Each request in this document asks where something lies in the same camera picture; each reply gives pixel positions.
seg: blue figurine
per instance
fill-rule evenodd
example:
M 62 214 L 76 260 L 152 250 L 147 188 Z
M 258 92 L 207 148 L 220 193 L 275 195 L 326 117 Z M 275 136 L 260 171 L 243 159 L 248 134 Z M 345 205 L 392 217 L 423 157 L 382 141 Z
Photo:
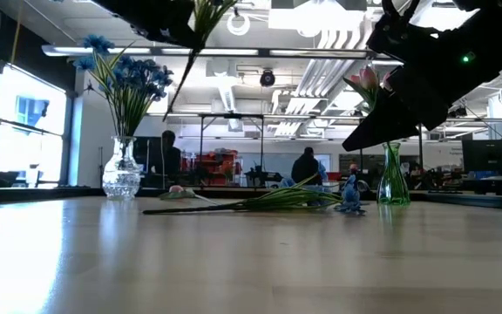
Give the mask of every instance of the blue figurine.
M 351 176 L 344 183 L 342 191 L 344 202 L 335 207 L 336 211 L 344 214 L 364 215 L 365 210 L 362 210 L 362 204 L 359 202 L 359 191 L 357 189 L 356 171 L 352 171 Z

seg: wooden table surface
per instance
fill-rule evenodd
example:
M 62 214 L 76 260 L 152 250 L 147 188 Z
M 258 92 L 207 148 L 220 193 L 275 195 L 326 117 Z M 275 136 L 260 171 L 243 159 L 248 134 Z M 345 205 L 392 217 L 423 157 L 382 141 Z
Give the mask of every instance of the wooden table surface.
M 502 313 L 502 210 L 144 216 L 0 205 L 0 313 Z

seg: pink tulip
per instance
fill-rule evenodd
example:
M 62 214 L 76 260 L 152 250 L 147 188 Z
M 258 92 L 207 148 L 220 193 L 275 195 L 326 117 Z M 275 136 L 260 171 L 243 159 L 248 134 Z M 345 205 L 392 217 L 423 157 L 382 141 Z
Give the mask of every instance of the pink tulip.
M 359 75 L 352 75 L 351 78 L 349 78 L 352 82 L 361 85 L 362 80 L 359 78 Z
M 178 192 L 183 192 L 183 188 L 181 186 L 171 186 L 170 187 L 170 193 L 178 193 Z
M 365 69 L 360 70 L 359 77 L 363 89 L 374 90 L 378 88 L 379 80 L 371 67 L 367 66 Z
M 384 74 L 383 88 L 389 92 L 392 92 L 392 86 L 390 86 L 389 81 L 388 81 L 389 77 L 390 77 L 390 72 Z

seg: green glass vase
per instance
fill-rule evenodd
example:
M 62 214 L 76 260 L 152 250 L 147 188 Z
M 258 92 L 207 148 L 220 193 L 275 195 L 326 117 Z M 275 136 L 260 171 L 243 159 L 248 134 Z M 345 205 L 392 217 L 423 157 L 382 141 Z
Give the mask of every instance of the green glass vase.
M 385 205 L 408 205 L 410 204 L 410 192 L 404 176 L 400 172 L 400 144 L 385 143 L 384 148 L 384 172 L 376 201 Z

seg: glass vase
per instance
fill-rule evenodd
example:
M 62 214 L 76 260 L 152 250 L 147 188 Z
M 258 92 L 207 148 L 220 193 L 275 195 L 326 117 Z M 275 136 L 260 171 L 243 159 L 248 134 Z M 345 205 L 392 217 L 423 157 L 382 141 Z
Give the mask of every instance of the glass vase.
M 410 192 L 400 171 L 399 143 L 385 143 L 384 172 L 377 191 L 377 203 L 385 205 L 410 204 Z
M 139 191 L 139 165 L 132 157 L 134 137 L 113 136 L 113 156 L 105 164 L 102 188 L 108 198 L 130 200 Z

